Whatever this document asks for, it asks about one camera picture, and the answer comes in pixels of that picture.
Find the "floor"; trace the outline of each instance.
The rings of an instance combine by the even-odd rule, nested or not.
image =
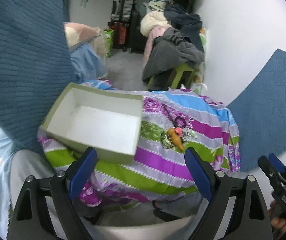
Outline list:
[[[107,59],[107,78],[113,87],[119,90],[145,91],[146,84],[142,81],[142,59],[143,54],[113,49],[112,56]]]

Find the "human hand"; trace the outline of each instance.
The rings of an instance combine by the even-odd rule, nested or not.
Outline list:
[[[270,204],[271,208],[268,210],[269,216],[272,215],[276,204],[277,203],[275,200],[271,202],[271,204]],[[279,231],[278,238],[280,238],[286,232],[286,219],[284,219],[284,218],[279,218],[279,217],[272,218],[271,225],[275,230]]]

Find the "pink pillow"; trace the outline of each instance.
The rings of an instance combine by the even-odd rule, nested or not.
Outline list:
[[[66,41],[70,51],[74,51],[84,42],[91,42],[95,37],[99,36],[97,28],[92,28],[80,23],[65,23]]]
[[[153,40],[156,37],[162,36],[167,29],[168,27],[163,27],[161,25],[158,25],[151,30],[150,34],[148,35],[147,42],[145,44],[143,64],[142,64],[143,69],[145,68],[145,65],[150,57],[152,47],[153,47]]]

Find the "open cardboard box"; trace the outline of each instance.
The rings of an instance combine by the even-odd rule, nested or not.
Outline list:
[[[68,148],[91,146],[99,159],[133,161],[139,139],[143,97],[70,83],[58,97],[42,128]]]

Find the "blue gripper pad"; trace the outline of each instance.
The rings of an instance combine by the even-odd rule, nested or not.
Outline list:
[[[279,173],[285,172],[284,164],[273,153],[269,154],[267,158]]]
[[[198,162],[198,160],[190,150],[190,148],[188,148],[185,151],[184,159],[185,159],[185,164],[188,170],[190,171],[190,174],[195,182],[195,185],[200,191],[202,197],[206,198],[210,202],[213,198],[211,181],[207,176],[207,174],[205,173],[205,171],[203,170],[201,164]]]
[[[93,148],[89,148],[84,154],[86,154],[87,151],[89,151],[88,156],[83,161],[78,171],[75,173],[74,177],[70,181],[70,192],[68,194],[70,200],[74,200],[76,197],[79,196],[79,194],[83,190],[86,181],[91,176],[95,168],[97,162],[96,150],[94,150]]]

